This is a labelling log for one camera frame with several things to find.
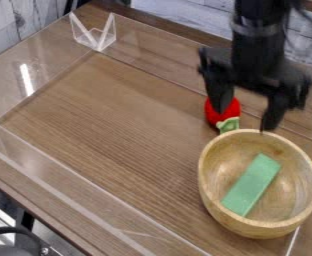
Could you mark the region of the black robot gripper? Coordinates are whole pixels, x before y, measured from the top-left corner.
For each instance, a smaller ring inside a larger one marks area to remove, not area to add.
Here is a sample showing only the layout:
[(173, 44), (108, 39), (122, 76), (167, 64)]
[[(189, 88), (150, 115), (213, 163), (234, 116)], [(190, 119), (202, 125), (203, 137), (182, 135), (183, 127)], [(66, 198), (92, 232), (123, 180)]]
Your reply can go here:
[(223, 114), (237, 86), (269, 98), (261, 131), (277, 129), (289, 109), (303, 109), (312, 86), (311, 76), (285, 56), (283, 23), (267, 26), (233, 24), (230, 48), (202, 47), (198, 72), (214, 110)]

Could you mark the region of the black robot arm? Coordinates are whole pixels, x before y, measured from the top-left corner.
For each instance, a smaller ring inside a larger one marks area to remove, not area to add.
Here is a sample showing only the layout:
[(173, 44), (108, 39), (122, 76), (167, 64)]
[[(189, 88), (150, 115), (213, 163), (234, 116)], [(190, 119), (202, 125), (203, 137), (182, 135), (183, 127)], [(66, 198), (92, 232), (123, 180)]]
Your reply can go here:
[(306, 0), (235, 0), (229, 48), (199, 49), (198, 72), (203, 77), (213, 109), (225, 113), (235, 88), (269, 99), (261, 129), (278, 128), (285, 114), (302, 109), (312, 87), (312, 76), (286, 58), (290, 15), (298, 13), (312, 27)]

